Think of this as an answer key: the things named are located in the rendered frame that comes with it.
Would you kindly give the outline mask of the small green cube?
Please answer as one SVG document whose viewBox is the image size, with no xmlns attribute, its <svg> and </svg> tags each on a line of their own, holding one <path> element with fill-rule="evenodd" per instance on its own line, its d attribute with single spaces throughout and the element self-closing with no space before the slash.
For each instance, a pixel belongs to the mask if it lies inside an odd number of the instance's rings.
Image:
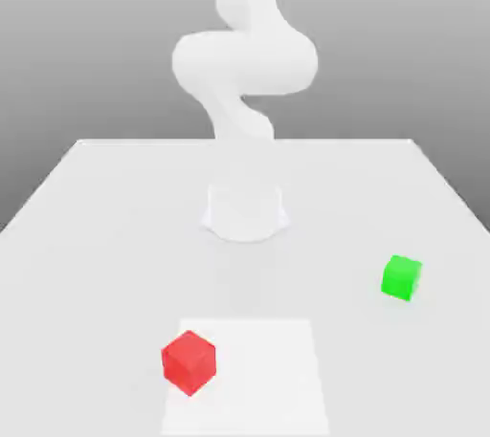
<svg viewBox="0 0 490 437">
<path fill-rule="evenodd" d="M 418 286 L 421 271 L 420 261 L 393 255 L 383 270 L 381 291 L 386 295 L 410 301 Z"/>
</svg>

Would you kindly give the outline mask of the small red cube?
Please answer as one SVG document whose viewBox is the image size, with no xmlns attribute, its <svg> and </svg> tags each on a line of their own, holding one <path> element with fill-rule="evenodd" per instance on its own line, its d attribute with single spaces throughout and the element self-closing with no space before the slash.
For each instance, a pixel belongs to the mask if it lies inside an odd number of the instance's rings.
<svg viewBox="0 0 490 437">
<path fill-rule="evenodd" d="M 215 346 L 187 330 L 161 350 L 164 377 L 187 396 L 216 375 Z"/>
</svg>

